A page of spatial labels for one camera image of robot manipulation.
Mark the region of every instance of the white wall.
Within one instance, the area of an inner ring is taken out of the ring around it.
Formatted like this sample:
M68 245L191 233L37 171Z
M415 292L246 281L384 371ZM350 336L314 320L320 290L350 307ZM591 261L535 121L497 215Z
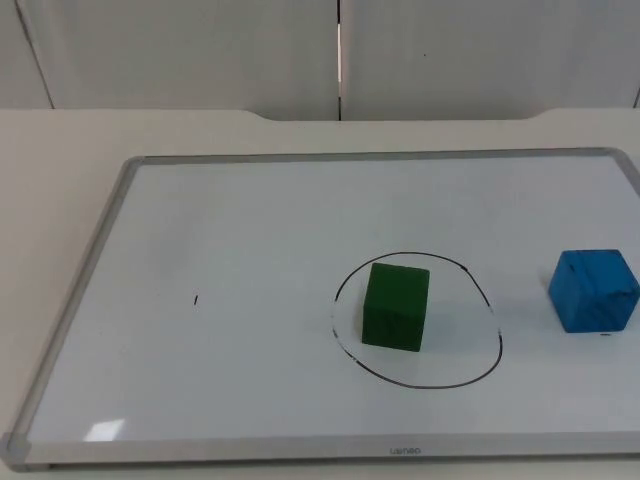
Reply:
M638 0L342 0L342 118L631 107Z
M337 119L335 0L21 0L55 106Z
M0 108L49 108L13 0L0 0Z

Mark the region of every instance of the table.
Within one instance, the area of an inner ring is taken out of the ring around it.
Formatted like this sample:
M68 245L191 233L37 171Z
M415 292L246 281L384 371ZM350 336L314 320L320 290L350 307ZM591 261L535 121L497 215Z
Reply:
M0 427L7 429L21 400L119 168L129 157L609 146L637 159L638 132L640 111L633 110L554 110L512 121L345 123L273 122L235 111L0 111ZM639 467L640 461L630 459L367 462L190 468L184 476L636 478ZM175 473L136 468L109 476ZM0 467L0 478L14 475Z

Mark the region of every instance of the blue cube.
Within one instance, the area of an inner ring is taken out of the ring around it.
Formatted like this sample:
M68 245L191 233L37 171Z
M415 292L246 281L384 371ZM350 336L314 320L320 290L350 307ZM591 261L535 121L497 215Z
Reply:
M640 286L618 250L562 252L549 296L568 333L624 330Z

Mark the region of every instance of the black circle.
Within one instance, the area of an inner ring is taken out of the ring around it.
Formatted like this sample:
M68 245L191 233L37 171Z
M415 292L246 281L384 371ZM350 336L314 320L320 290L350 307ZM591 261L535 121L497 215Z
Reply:
M362 265L360 265L355 270L353 270L349 275L347 275L347 278L345 278L344 281L340 284L340 287L338 287L338 291L336 292L336 296L335 296L335 298L333 300L333 303L337 303L338 302L338 299L340 298L340 294L342 293L342 289L345 287L345 285L351 279L351 277L353 277L356 273L358 273L364 267L366 267L367 265L370 265L373 262L377 262L378 260L382 260L383 258L388 258L388 257L392 257L392 256L395 256L395 255L422 255L424 257L432 257L432 258L437 258L439 260L444 260L445 262L449 262L449 263L452 263L453 265L457 266L464 273L466 273L467 276L471 279L471 281L475 285L476 289L478 290L478 292L482 296L482 299L484 300L484 303L487 305L487 308L493 314L493 308L491 307L491 303L489 303L489 299L487 298L485 293L482 291L482 288L480 288L480 285L478 284L478 282L476 281L476 279L474 278L474 276L471 274L471 272L469 271L469 269L467 267L465 267L462 263L460 263L460 262L458 262L458 261L456 261L456 260L454 260L452 258L445 257L443 255L436 255L435 253L427 253L427 252L403 252L403 251L391 252L391 253L385 253L384 255L379 255L379 256L377 256L375 258L367 260ZM333 336L335 337L336 341L338 342L338 345L340 345L340 348L344 351L344 353L347 354L347 356L349 358L351 358L351 360L356 362L356 364L358 364L358 366L360 366L361 368L363 368L364 370L366 370L370 374L375 375L379 379L384 380L385 382L392 383L393 385L398 385L398 386L404 387L404 388L411 388L411 389L414 389L414 390L449 390L449 389L452 389L452 388L466 387L467 385L471 385L473 383L479 382L483 378L488 377L491 373L493 373L493 371L496 368L498 368L498 365L502 361L502 352L504 350L503 340L502 340L502 332L498 328L498 343L499 343L498 356L496 358L496 361L493 363L493 365L491 365L491 367L489 367L484 373L482 373L481 375L479 375L479 376L477 376L475 378L472 378L471 380L467 380L467 381L461 382L461 383L453 383L453 384L450 384L450 385L414 385L414 384L411 384L411 383L404 383L404 382L400 382L398 380L394 380L393 378L389 378L389 377L381 374L380 372L376 372L371 367L365 365L363 362L358 360L358 358L356 358L356 356L353 353L351 353L343 345L342 341L340 341L340 337L338 336L338 332L336 331L335 326L332 327L332 331L333 331Z

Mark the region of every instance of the green block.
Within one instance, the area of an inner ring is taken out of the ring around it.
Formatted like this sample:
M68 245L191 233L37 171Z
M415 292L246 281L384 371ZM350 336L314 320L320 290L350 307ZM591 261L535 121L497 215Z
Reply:
M374 263L364 299L362 343L420 351L429 270Z

